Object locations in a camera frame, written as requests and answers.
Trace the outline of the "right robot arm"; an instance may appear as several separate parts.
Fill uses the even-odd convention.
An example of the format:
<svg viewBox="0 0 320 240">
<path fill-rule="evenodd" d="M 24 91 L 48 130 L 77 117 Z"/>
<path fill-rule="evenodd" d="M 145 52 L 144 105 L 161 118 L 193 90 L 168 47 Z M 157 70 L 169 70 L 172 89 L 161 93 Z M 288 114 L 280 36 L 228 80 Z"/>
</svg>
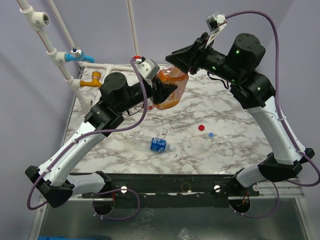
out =
<svg viewBox="0 0 320 240">
<path fill-rule="evenodd" d="M 298 140 L 295 144 L 300 150 L 296 150 L 276 109 L 276 90 L 265 75 L 256 71 L 266 49 L 249 33 L 237 35 L 227 55 L 206 46 L 208 42 L 205 32 L 192 45 L 173 51 L 165 60 L 185 74 L 206 70 L 230 83 L 233 97 L 252 115 L 272 149 L 265 160 L 239 170 L 232 177 L 230 191 L 241 196 L 255 183 L 295 178 L 315 152 Z"/>
</svg>

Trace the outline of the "blue label water bottle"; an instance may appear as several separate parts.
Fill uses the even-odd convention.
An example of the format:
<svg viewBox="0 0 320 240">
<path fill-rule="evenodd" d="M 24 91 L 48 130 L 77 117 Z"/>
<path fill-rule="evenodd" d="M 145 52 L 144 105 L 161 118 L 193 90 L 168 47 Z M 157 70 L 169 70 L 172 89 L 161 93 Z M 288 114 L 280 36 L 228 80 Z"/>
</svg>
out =
<svg viewBox="0 0 320 240">
<path fill-rule="evenodd" d="M 168 143 L 165 139 L 158 137 L 150 137 L 145 135 L 136 135 L 132 138 L 133 142 L 143 148 L 155 153 L 166 153 L 174 150 L 174 146 Z"/>
</svg>

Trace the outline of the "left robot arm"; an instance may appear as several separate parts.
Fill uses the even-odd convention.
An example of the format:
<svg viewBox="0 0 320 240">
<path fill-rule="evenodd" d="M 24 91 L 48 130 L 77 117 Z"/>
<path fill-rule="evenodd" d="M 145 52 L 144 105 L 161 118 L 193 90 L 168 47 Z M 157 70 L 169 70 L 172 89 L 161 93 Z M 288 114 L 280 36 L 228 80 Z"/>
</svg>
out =
<svg viewBox="0 0 320 240">
<path fill-rule="evenodd" d="M 75 174 L 72 172 L 74 167 L 112 132 L 120 131 L 124 112 L 148 98 L 162 103 L 176 89 L 177 85 L 163 83 L 158 77 L 151 83 L 142 80 L 129 86 L 124 74 L 107 75 L 99 88 L 99 102 L 91 107 L 75 134 L 45 163 L 26 169 L 32 187 L 38 189 L 53 208 L 60 207 L 75 195 L 107 197 L 112 181 L 104 172 Z"/>
</svg>

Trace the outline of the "orange plastic jar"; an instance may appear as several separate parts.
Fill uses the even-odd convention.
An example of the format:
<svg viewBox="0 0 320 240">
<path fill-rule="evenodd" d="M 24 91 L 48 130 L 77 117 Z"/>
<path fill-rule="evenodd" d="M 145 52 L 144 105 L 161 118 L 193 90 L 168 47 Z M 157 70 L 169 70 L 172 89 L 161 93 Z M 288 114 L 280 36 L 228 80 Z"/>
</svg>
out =
<svg viewBox="0 0 320 240">
<path fill-rule="evenodd" d="M 154 80 L 158 86 L 151 101 L 157 109 L 166 110 L 175 107 L 180 102 L 189 75 L 168 64 L 158 72 Z"/>
</svg>

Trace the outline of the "red bottle cap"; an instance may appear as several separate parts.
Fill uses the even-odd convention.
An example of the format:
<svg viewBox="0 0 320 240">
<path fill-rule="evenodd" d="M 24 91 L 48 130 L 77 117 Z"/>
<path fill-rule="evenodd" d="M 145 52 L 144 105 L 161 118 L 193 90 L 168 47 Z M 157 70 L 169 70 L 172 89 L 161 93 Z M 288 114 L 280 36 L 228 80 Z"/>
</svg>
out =
<svg viewBox="0 0 320 240">
<path fill-rule="evenodd" d="M 205 126 L 201 124 L 201 125 L 198 126 L 198 129 L 199 129 L 200 131 L 204 131 L 204 130 L 205 130 Z"/>
</svg>

